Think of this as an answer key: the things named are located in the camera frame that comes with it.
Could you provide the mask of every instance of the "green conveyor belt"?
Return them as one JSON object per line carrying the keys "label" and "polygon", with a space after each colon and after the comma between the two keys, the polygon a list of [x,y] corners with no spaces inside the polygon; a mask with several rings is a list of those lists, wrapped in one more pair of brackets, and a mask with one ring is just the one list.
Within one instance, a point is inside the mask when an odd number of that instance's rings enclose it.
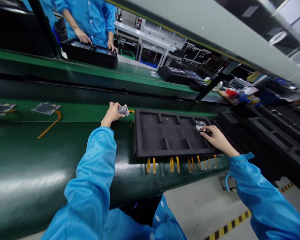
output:
{"label": "green conveyor belt", "polygon": [[[32,56],[0,49],[0,68],[3,66],[6,66],[7,69],[0,69],[0,72],[9,74],[27,72],[47,79],[58,76],[56,80],[66,82],[74,82],[71,78],[80,78],[82,84],[115,89],[123,88],[145,94],[177,96],[188,99],[194,99],[199,94],[189,86],[169,83],[163,81],[162,78],[152,77],[150,69],[121,62],[118,63],[117,69],[113,70],[86,63]],[[75,76],[74,73],[88,74],[90,78],[81,75]],[[204,100],[226,103],[218,93],[213,91],[208,93]]]}
{"label": "green conveyor belt", "polygon": [[[66,203],[64,188],[75,177],[89,134],[100,126],[108,106],[59,103],[62,121],[37,139],[50,125],[48,122],[56,119],[56,114],[48,116],[30,111],[38,101],[0,99],[0,102],[18,104],[16,113],[0,117],[0,239],[16,239],[44,230]],[[215,116],[214,113],[173,112]],[[217,169],[199,171],[196,164],[195,173],[189,173],[188,162],[181,161],[180,173],[171,174],[169,160],[163,159],[157,161],[157,174],[153,175],[151,166],[151,174],[147,175],[146,162],[132,156],[132,120],[133,114],[112,125],[117,156],[110,188],[111,208],[159,195],[229,168],[227,159],[222,157],[218,159]]]}

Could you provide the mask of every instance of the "orange flex cable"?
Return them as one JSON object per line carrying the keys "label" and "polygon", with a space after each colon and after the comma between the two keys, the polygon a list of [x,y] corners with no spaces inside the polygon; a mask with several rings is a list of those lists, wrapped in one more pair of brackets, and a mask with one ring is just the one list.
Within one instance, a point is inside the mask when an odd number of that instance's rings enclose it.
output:
{"label": "orange flex cable", "polygon": [[214,155],[214,161],[215,161],[215,162],[214,162],[214,163],[215,163],[214,168],[217,169],[217,156],[216,156],[216,155]]}
{"label": "orange flex cable", "polygon": [[177,169],[178,169],[178,173],[180,173],[179,157],[176,156],[176,158],[177,158]]}
{"label": "orange flex cable", "polygon": [[192,171],[195,172],[193,157],[191,157],[191,161],[192,161]]}
{"label": "orange flex cable", "polygon": [[203,159],[203,162],[204,162],[204,170],[207,170],[207,163],[206,163],[206,160]]}
{"label": "orange flex cable", "polygon": [[150,158],[148,158],[147,174],[150,174]]}
{"label": "orange flex cable", "polygon": [[197,159],[198,159],[198,163],[199,163],[199,168],[200,168],[200,171],[202,171],[202,168],[201,168],[201,162],[200,162],[199,155],[197,155]]}
{"label": "orange flex cable", "polygon": [[191,164],[190,164],[190,159],[188,158],[188,164],[189,164],[189,173],[191,173]]}
{"label": "orange flex cable", "polygon": [[45,135],[47,133],[47,131],[49,131],[50,128],[52,128],[60,119],[61,119],[61,112],[60,111],[54,111],[57,115],[58,115],[58,119],[55,120],[46,130],[44,130],[43,133],[41,133],[39,135],[39,137],[37,137],[38,139],[42,138],[43,135]]}
{"label": "orange flex cable", "polygon": [[153,174],[156,175],[157,171],[156,171],[156,158],[152,158],[153,161]]}
{"label": "orange flex cable", "polygon": [[171,167],[170,167],[170,172],[171,172],[171,173],[174,173],[173,157],[171,157]]}

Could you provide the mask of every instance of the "red object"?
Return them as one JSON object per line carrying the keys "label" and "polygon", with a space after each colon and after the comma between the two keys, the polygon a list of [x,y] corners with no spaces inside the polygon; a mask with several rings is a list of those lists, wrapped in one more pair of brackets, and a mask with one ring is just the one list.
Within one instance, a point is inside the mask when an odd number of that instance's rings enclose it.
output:
{"label": "red object", "polygon": [[236,93],[235,91],[230,90],[230,89],[227,89],[227,90],[226,90],[226,94],[227,94],[229,97],[234,97],[234,96],[238,95],[238,93]]}

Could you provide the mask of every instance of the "person's left hand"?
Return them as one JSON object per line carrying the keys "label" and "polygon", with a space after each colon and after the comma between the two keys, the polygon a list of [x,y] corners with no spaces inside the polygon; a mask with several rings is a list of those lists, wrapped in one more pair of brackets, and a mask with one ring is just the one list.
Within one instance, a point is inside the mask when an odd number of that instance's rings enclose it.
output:
{"label": "person's left hand", "polygon": [[109,41],[107,45],[108,45],[108,48],[111,49],[111,52],[116,50],[116,52],[118,54],[118,49],[113,45],[113,43],[111,41]]}
{"label": "person's left hand", "polygon": [[100,127],[110,128],[112,122],[117,121],[119,118],[125,117],[124,114],[118,113],[118,108],[121,107],[119,103],[110,102],[109,105],[109,109],[101,121]]}

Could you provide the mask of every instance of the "yellow-black striped floor tape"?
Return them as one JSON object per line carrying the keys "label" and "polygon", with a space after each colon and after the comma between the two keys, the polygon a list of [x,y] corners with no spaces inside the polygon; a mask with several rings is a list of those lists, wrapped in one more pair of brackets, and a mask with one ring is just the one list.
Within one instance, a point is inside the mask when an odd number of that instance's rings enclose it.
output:
{"label": "yellow-black striped floor tape", "polygon": [[[289,184],[287,184],[283,188],[279,189],[279,191],[280,192],[285,192],[293,186],[294,186],[294,184],[292,182],[290,182]],[[212,233],[210,236],[206,237],[204,240],[217,240],[217,239],[220,239],[221,237],[223,237],[223,235],[225,235],[226,233],[230,232],[232,229],[234,229],[235,227],[240,225],[243,221],[248,219],[250,216],[251,216],[250,210],[245,211],[240,216],[233,219],[231,222],[228,222],[226,225],[224,225],[222,228],[220,228],[219,230]]]}

